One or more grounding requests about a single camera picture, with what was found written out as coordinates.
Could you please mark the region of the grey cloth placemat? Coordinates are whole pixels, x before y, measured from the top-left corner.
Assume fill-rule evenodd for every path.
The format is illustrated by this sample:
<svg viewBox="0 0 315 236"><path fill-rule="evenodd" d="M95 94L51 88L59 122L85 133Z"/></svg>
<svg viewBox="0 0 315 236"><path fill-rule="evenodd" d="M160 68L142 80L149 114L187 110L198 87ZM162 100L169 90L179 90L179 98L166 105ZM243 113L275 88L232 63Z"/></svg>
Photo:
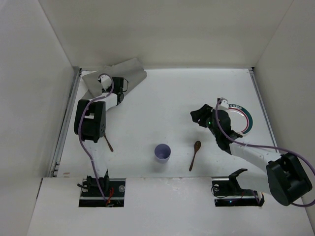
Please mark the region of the grey cloth placemat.
<svg viewBox="0 0 315 236"><path fill-rule="evenodd" d="M92 99L102 95L101 89L103 86L98 81L101 74L109 75L112 78L125 78L128 81L128 86L124 89L125 95L131 92L147 77L147 72L144 70L143 65L137 58L106 67L103 70L82 77L87 88L87 91L83 95L82 99Z"/></svg>

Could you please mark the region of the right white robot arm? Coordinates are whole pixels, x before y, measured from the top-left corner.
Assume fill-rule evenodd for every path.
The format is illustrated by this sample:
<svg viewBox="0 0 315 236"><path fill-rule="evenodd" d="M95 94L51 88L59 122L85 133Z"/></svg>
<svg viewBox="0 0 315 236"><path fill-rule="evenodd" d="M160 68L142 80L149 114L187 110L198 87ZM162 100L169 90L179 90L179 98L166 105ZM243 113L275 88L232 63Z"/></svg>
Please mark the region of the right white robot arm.
<svg viewBox="0 0 315 236"><path fill-rule="evenodd" d="M277 147L254 145L245 141L242 134L232 129L227 108L221 101L216 107L205 104L200 109L191 111L190 116L194 123L211 131L222 151L242 158L264 172L262 177L241 179L247 169L240 168L229 175L230 189L235 193L256 190L270 194L283 206L295 205L297 199L313 188L300 163L305 158L290 150L277 153Z"/></svg>

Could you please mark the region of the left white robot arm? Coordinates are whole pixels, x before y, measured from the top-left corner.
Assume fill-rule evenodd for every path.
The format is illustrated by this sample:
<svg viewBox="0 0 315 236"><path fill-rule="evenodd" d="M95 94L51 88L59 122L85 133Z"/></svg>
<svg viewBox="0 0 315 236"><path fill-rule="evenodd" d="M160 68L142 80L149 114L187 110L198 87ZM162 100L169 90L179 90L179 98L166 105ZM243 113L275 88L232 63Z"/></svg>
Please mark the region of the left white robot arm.
<svg viewBox="0 0 315 236"><path fill-rule="evenodd" d="M86 79L88 88L78 101L74 132L83 149L88 152L94 177L104 177L107 172L103 140L106 131L106 112L122 103L129 81L123 77L101 74L97 79Z"/></svg>

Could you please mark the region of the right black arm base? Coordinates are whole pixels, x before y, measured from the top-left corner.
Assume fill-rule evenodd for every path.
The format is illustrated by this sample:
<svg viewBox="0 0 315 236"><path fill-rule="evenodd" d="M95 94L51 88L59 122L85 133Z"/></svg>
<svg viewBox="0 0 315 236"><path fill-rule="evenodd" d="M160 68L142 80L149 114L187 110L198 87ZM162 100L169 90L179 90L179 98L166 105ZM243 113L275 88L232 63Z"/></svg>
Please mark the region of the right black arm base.
<svg viewBox="0 0 315 236"><path fill-rule="evenodd" d="M212 178L211 193L215 207L262 207L265 199L263 193L240 187L237 177L246 172L241 168L227 177Z"/></svg>

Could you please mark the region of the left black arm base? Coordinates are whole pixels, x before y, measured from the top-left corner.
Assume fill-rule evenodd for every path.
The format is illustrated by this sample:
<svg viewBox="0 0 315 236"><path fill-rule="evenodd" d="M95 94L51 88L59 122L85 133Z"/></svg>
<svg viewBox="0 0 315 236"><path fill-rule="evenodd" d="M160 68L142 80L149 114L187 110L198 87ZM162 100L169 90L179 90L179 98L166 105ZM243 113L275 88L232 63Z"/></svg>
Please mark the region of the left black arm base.
<svg viewBox="0 0 315 236"><path fill-rule="evenodd" d="M98 179L87 176L77 186L81 189L79 207L124 207L126 179L110 178L108 171Z"/></svg>

